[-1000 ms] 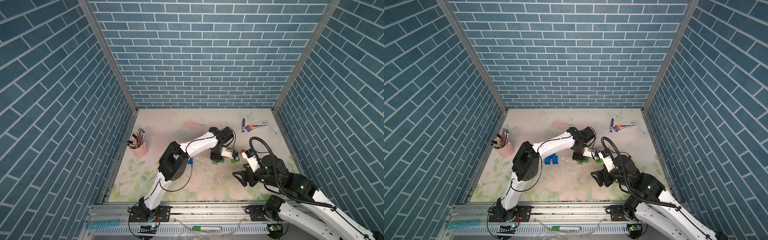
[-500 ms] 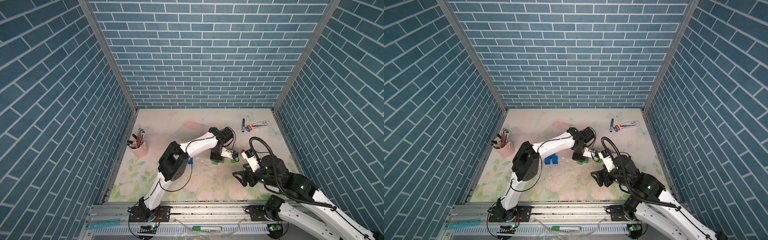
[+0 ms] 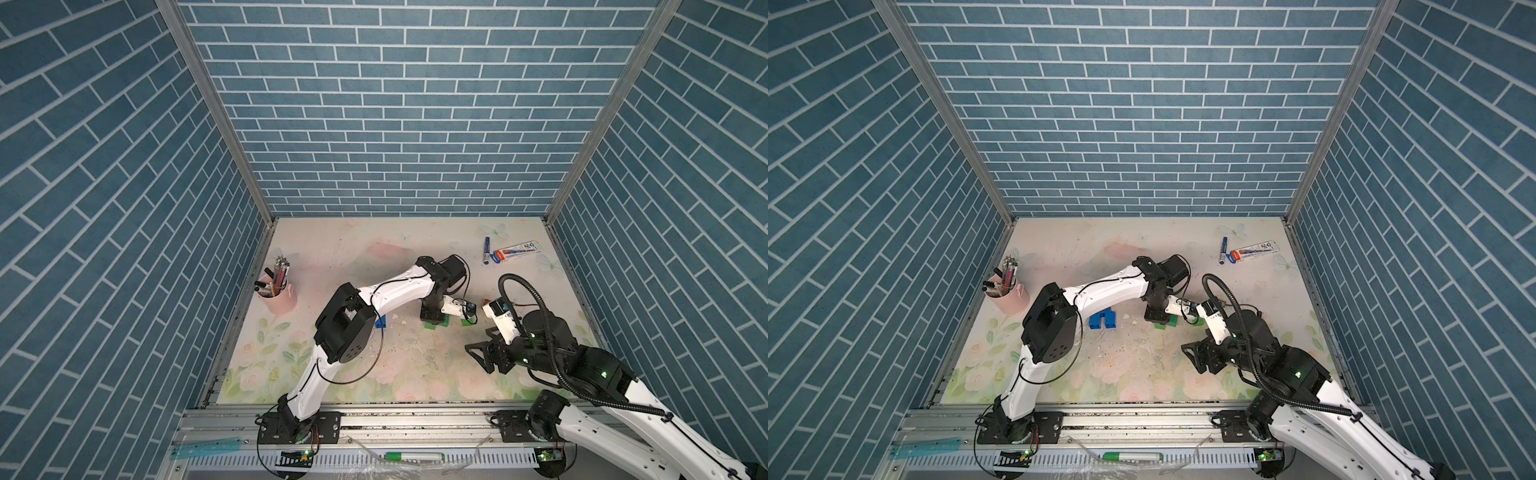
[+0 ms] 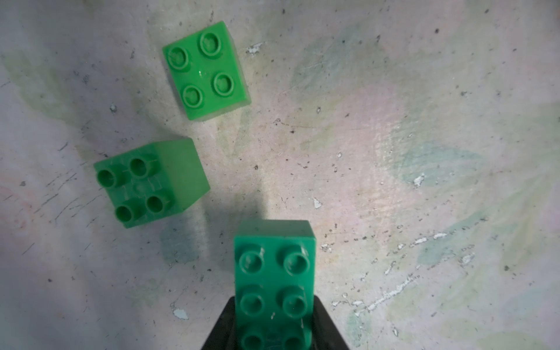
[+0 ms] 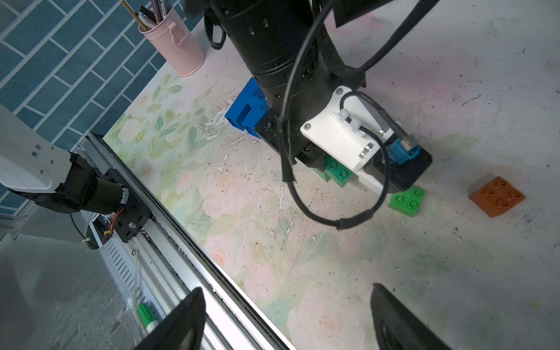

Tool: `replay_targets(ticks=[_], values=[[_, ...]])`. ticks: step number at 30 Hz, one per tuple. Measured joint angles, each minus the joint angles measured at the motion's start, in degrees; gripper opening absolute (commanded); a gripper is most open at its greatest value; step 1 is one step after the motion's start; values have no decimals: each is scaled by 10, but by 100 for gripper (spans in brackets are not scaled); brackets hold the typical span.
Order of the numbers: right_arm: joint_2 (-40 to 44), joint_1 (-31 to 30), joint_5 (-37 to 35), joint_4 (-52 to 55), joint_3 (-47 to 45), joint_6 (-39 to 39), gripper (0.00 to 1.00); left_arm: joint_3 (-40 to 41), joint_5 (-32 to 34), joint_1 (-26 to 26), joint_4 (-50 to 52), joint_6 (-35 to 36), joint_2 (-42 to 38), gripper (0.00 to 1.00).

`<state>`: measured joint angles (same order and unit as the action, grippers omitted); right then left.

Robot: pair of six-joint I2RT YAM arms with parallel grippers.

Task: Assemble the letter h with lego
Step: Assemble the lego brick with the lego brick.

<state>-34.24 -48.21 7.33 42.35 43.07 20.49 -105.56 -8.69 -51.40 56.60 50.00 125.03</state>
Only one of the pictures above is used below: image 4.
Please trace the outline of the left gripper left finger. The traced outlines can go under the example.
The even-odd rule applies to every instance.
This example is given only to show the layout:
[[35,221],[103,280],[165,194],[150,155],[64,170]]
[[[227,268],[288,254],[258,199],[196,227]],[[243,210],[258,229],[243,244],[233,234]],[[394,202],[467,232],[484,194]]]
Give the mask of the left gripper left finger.
[[233,296],[227,301],[201,350],[236,350],[236,308]]

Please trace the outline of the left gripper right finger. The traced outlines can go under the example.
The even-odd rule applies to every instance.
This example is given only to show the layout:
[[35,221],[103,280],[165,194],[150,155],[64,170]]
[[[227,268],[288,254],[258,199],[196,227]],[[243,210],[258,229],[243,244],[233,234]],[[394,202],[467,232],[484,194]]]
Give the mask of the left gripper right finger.
[[317,295],[312,314],[312,349],[349,350],[334,321]]

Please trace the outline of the long green lego brick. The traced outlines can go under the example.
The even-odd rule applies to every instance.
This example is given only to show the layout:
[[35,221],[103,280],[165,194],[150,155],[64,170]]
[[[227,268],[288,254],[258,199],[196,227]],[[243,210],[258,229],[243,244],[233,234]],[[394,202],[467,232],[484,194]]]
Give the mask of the long green lego brick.
[[310,349],[316,238],[307,220],[245,220],[234,237],[240,349]]

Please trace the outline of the green lego small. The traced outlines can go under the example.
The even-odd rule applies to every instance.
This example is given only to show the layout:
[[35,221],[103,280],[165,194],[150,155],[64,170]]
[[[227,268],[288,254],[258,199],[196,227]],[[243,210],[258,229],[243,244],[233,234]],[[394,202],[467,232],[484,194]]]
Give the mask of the green lego small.
[[94,169],[125,228],[180,214],[210,190],[191,138],[152,142]]

